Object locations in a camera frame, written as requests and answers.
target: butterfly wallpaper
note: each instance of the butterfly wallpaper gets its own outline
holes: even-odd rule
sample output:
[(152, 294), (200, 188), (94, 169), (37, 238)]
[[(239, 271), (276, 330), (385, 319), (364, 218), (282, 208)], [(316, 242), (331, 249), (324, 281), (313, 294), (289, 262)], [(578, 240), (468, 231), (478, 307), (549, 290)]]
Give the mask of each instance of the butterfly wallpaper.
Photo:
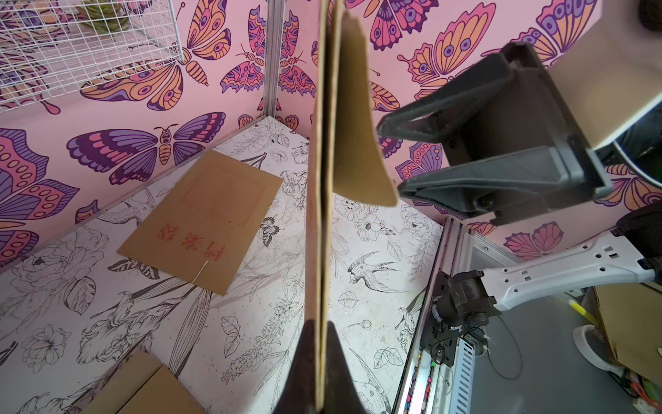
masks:
[[(331, 0), (331, 7), (337, 1)], [(345, 7), (360, 20), (368, 41), (372, 115), (376, 125), (383, 115), (431, 94), (510, 41), (529, 42), (544, 65), (553, 65), (600, 18), (602, 3), (601, 0), (345, 0)], [(303, 16), (319, 16), (319, 2), (287, 0), (281, 51), (288, 54), (281, 56), (281, 69), (300, 68), (317, 85), (318, 27), (316, 18)], [(296, 32), (288, 30), (294, 27), (298, 29)], [(293, 86), (293, 78), (288, 78), (285, 87), (281, 84), (278, 93), (281, 109), (277, 114), (283, 121), (286, 116), (296, 115), (300, 120), (297, 132), (310, 137), (314, 99)], [(438, 145), (390, 136), (377, 139), (387, 171), (396, 185), (448, 165)], [(612, 166), (606, 170), (613, 179), (614, 192), (594, 203), (501, 227), (492, 226), (489, 216), (464, 223), (521, 258), (530, 259), (539, 253), (549, 254), (572, 246), (612, 226), (632, 209), (660, 199), (660, 189), (651, 187), (626, 167)], [(439, 222), (450, 214), (429, 203), (408, 202)], [(543, 242), (545, 237), (553, 242)]]
[[(139, 15), (160, 1), (122, 4)], [(222, 81), (234, 68), (243, 68), (249, 53), (250, 63), (261, 68), (256, 73), (263, 76), (259, 46), (266, 36), (267, 1), (173, 4), (182, 60), (127, 62), (118, 66), (119, 78), (100, 73), (98, 80), (80, 84), (78, 92), (0, 113), (0, 183), (7, 187), (0, 188), (0, 272), (260, 116), (263, 89), (252, 84), (244, 88), (244, 82), (240, 93), (223, 93)], [(42, 8), (35, 13), (31, 7)], [(57, 38), (63, 32), (53, 24), (70, 19), (70, 12), (62, 0), (9, 2), (0, 7), (0, 16), (20, 13), (26, 18), (12, 38), (0, 36), (0, 44)], [(302, 58), (309, 60), (307, 53)], [(43, 75), (51, 68), (37, 55), (6, 54), (4, 59), (11, 70), (0, 69), (3, 109), (15, 105), (10, 100), (29, 100), (28, 93), (48, 91)], [(12, 86), (16, 79), (26, 86)], [(233, 87), (242, 78), (235, 80)], [(307, 124), (308, 115), (284, 113), (283, 122), (294, 129), (299, 119)], [(240, 117), (243, 124), (236, 122)]]

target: green plant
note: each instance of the green plant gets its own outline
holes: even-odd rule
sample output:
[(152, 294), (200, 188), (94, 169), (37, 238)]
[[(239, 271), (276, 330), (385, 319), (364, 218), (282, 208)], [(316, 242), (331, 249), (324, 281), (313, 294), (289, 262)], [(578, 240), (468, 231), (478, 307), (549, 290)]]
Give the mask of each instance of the green plant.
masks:
[(128, 26), (128, 16), (122, 3), (111, 0), (86, 0), (76, 6), (81, 25), (97, 34), (117, 33)]

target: white floral surface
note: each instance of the white floral surface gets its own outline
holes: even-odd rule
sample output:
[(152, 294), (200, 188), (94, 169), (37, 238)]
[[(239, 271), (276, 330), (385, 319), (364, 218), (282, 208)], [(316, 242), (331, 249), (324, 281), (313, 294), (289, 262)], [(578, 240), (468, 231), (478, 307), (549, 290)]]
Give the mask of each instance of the white floral surface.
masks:
[[(283, 178), (228, 293), (116, 253), (191, 162), (0, 276), (0, 412), (78, 414), (139, 350), (207, 413), (271, 411), (303, 325), (308, 141), (265, 119), (216, 150)], [(404, 203), (335, 197), (330, 319), (361, 400), (381, 413), (441, 229)]]

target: white wire basket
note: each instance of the white wire basket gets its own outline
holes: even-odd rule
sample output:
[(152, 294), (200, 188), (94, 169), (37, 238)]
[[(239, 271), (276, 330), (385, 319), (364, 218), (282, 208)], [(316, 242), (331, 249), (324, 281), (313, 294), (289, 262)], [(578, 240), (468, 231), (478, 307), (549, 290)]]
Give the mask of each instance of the white wire basket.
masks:
[(175, 22), (171, 0), (0, 0), (0, 112), (181, 60)]

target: red chinese text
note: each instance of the red chinese text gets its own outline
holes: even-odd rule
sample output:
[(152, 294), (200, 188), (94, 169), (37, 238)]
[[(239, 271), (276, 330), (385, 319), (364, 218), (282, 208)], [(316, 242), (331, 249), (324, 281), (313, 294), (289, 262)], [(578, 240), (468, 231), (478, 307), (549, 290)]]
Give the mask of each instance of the red chinese text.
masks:
[(205, 251), (205, 256), (216, 261), (223, 255), (223, 253), (225, 253), (225, 246), (220, 246), (215, 242), (211, 242), (209, 247), (207, 247), (207, 251)]
[(197, 250), (198, 244), (202, 239), (203, 238), (198, 236), (197, 234), (189, 233), (184, 238), (184, 241), (181, 242), (181, 245), (184, 246), (186, 250)]
[(175, 235), (177, 234), (178, 230), (179, 227), (171, 226), (166, 223), (165, 227), (159, 230), (158, 233), (156, 233), (156, 236), (161, 240), (169, 241), (175, 238)]

